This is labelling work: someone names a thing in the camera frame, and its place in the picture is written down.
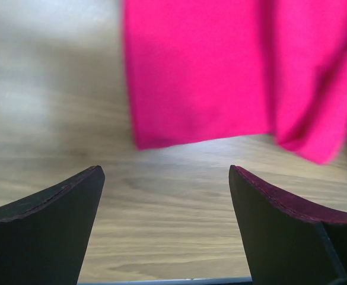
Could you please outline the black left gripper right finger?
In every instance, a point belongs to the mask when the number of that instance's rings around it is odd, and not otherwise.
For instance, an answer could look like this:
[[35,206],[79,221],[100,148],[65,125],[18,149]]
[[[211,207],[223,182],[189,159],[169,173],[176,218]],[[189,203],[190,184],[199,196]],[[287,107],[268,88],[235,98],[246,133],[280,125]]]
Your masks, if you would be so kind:
[[229,186],[253,284],[347,284],[347,212],[239,166]]

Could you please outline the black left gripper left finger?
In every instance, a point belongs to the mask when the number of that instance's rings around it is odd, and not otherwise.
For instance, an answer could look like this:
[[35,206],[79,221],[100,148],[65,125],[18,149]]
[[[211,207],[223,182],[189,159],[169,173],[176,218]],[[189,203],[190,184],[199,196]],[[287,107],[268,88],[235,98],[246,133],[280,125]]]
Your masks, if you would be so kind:
[[103,186],[91,166],[0,206],[0,284],[77,284]]

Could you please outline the pink red t shirt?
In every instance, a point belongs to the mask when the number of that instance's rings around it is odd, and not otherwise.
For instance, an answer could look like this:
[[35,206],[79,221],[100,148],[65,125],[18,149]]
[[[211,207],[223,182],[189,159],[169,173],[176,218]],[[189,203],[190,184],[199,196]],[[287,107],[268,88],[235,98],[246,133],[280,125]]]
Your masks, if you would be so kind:
[[135,144],[242,135],[323,164],[347,140],[347,1],[125,1]]

